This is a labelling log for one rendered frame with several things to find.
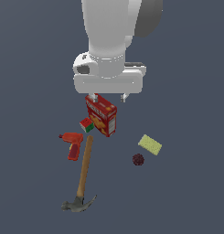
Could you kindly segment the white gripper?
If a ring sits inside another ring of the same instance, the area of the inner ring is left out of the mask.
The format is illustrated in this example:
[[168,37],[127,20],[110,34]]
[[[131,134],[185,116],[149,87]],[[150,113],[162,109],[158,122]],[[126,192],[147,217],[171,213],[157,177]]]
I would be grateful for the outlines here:
[[78,93],[90,93],[93,102],[98,102],[95,93],[123,93],[125,102],[130,93],[139,93],[143,88],[146,66],[142,62],[124,62],[123,72],[114,78],[99,76],[98,59],[92,59],[89,52],[79,54],[74,63],[74,86]]

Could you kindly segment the red cracker box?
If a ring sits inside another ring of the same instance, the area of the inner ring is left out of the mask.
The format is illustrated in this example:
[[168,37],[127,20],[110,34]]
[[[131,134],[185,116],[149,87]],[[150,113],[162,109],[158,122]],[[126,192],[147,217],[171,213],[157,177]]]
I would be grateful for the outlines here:
[[106,137],[110,137],[116,130],[117,107],[98,95],[98,101],[94,102],[90,95],[85,97],[89,118],[94,126]]

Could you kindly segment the colourful puzzle cube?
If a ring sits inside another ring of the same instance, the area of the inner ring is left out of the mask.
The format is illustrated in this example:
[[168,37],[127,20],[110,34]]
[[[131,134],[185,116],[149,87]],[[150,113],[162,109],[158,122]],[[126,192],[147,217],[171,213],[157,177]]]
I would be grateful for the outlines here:
[[80,127],[84,130],[85,133],[88,133],[94,128],[94,123],[91,119],[86,117],[80,122]]

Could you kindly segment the red power drill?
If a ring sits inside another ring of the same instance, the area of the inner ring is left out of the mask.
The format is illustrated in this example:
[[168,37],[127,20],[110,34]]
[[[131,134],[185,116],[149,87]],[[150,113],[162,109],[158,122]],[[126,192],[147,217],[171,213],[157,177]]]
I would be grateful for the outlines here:
[[80,154],[80,144],[83,141],[82,133],[64,133],[60,134],[64,142],[70,143],[68,159],[72,161],[77,161]]

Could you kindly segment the yellow sponge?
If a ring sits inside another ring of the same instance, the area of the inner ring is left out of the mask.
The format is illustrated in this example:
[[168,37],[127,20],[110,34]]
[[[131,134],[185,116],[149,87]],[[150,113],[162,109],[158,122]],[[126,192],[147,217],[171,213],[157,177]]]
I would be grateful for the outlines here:
[[153,155],[158,155],[162,148],[162,145],[159,142],[150,138],[146,134],[143,135],[141,140],[138,142],[138,145],[143,147],[145,150],[147,150]]

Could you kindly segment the dark red plum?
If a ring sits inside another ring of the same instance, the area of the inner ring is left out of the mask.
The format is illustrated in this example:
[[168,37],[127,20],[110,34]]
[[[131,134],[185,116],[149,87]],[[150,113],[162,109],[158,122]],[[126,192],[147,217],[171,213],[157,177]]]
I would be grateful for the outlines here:
[[144,163],[144,157],[141,154],[135,154],[133,156],[133,163],[135,165],[142,165]]

